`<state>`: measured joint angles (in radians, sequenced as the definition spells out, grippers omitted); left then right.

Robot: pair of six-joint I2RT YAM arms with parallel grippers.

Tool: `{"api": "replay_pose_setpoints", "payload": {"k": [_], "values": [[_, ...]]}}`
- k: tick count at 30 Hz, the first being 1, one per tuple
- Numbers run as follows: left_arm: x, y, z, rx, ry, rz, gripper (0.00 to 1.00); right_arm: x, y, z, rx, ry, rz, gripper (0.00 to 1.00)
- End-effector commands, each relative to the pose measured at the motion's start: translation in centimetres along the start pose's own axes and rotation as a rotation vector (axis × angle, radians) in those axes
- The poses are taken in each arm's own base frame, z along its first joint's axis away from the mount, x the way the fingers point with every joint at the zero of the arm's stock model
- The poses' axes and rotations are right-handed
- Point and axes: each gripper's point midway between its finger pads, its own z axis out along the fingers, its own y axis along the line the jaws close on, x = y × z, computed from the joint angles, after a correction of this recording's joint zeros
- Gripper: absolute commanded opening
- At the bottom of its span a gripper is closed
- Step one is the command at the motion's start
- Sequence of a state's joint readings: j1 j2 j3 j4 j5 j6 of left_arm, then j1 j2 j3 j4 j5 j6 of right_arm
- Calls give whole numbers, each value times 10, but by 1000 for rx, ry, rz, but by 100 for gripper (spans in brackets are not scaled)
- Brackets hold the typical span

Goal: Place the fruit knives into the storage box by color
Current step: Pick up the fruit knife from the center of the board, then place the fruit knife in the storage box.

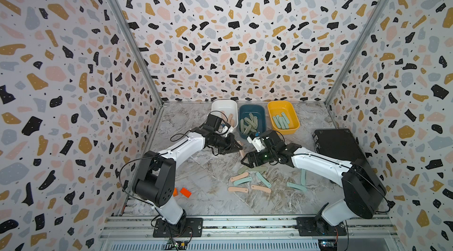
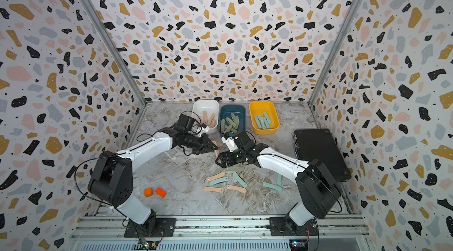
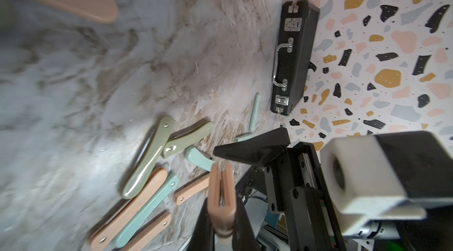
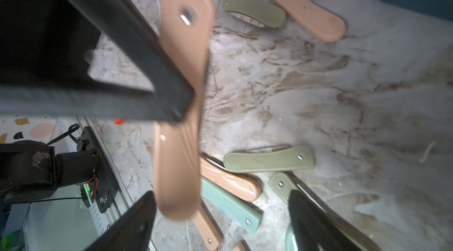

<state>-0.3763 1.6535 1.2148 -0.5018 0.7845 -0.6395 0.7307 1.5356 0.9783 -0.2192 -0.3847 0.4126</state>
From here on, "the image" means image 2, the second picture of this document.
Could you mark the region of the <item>green knife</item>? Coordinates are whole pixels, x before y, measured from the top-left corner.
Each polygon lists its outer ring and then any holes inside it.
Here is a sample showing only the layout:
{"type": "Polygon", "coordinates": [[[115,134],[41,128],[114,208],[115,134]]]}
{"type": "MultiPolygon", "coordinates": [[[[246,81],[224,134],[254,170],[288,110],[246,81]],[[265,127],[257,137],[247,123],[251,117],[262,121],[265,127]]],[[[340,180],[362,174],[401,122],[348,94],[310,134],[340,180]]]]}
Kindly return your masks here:
{"type": "Polygon", "coordinates": [[[234,122],[235,126],[238,127],[239,126],[239,117],[236,114],[231,113],[231,119],[234,122]]]}

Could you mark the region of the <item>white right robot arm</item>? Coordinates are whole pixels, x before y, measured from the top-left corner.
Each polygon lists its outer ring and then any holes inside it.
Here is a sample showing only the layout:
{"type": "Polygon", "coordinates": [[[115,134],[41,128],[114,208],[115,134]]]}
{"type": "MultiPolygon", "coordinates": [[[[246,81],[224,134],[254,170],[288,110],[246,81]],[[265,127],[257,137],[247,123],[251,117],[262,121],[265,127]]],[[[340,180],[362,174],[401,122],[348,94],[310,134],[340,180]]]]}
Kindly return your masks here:
{"type": "Polygon", "coordinates": [[[339,185],[321,160],[289,157],[264,143],[256,143],[246,131],[225,134],[222,142],[228,150],[217,157],[218,166],[255,165],[272,170],[297,185],[301,201],[285,216],[288,229],[302,227],[312,219],[324,219],[339,203],[339,185]]]}

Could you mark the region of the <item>mint knife diagonal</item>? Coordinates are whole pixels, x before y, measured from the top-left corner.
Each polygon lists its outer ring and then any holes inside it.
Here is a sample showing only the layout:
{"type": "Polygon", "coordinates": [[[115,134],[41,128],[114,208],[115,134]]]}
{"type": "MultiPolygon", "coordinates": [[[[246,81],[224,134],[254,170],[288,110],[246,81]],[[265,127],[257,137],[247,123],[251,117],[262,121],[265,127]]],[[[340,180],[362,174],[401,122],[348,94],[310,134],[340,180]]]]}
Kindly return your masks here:
{"type": "Polygon", "coordinates": [[[243,188],[247,188],[246,182],[238,175],[237,172],[233,172],[233,177],[243,188]]]}

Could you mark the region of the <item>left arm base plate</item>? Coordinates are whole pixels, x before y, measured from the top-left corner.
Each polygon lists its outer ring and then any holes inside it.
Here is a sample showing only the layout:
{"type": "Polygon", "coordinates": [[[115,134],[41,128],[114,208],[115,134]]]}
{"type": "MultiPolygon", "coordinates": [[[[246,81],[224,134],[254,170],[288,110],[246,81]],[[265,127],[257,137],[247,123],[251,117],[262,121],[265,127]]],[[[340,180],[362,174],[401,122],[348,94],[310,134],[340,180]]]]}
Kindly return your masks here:
{"type": "Polygon", "coordinates": [[[176,218],[152,218],[138,225],[130,220],[124,233],[125,238],[171,238],[175,231],[176,218]]]}

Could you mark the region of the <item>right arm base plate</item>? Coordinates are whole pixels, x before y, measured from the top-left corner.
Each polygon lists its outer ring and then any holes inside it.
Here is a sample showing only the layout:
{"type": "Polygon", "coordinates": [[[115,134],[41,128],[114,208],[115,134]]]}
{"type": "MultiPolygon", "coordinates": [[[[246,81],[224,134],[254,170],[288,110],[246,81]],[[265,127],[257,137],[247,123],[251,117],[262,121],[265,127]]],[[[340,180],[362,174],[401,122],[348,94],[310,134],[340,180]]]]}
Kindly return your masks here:
{"type": "Polygon", "coordinates": [[[315,219],[299,226],[288,216],[270,217],[268,229],[270,229],[272,236],[317,236],[319,234],[315,219]]]}

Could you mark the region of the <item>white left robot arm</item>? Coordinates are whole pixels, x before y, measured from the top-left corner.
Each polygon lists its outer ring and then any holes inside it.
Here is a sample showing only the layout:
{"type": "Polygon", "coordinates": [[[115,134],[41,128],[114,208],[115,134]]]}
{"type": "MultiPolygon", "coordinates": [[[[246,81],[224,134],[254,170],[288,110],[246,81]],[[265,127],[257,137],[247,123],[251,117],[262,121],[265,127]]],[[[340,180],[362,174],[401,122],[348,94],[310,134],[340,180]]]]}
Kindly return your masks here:
{"type": "Polygon", "coordinates": [[[133,193],[133,173],[157,155],[175,147],[188,148],[191,154],[211,153],[218,146],[208,135],[209,128],[185,114],[170,127],[158,130],[150,138],[121,151],[105,151],[97,159],[88,183],[88,192],[104,200],[137,225],[145,225],[155,216],[133,193]]]}

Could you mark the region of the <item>pink knife diagonal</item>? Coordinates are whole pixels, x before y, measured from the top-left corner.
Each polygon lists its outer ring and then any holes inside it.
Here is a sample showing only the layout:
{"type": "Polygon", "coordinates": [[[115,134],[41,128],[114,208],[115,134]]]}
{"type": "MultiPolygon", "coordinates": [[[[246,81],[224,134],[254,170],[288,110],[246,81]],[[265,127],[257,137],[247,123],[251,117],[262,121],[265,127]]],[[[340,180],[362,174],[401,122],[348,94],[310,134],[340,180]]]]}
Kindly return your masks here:
{"type": "Polygon", "coordinates": [[[216,115],[215,114],[212,114],[208,120],[208,125],[210,128],[213,128],[216,126],[217,122],[216,122],[216,115]]]}

